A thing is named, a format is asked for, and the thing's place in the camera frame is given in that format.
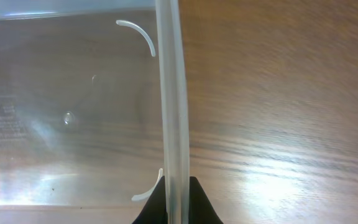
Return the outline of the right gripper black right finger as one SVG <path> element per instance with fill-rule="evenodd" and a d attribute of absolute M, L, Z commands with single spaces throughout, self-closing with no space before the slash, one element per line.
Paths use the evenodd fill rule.
<path fill-rule="evenodd" d="M 189 224 L 223 224 L 200 182 L 190 176 Z"/>

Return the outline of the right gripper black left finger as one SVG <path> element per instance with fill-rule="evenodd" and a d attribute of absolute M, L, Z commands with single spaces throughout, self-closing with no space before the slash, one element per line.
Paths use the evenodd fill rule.
<path fill-rule="evenodd" d="M 132 224 L 167 224 L 165 177 L 163 176 Z"/>

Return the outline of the clear plastic container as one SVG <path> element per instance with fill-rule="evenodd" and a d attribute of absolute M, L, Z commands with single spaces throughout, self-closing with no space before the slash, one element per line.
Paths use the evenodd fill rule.
<path fill-rule="evenodd" d="M 0 223 L 189 221 L 177 1 L 0 0 Z"/>

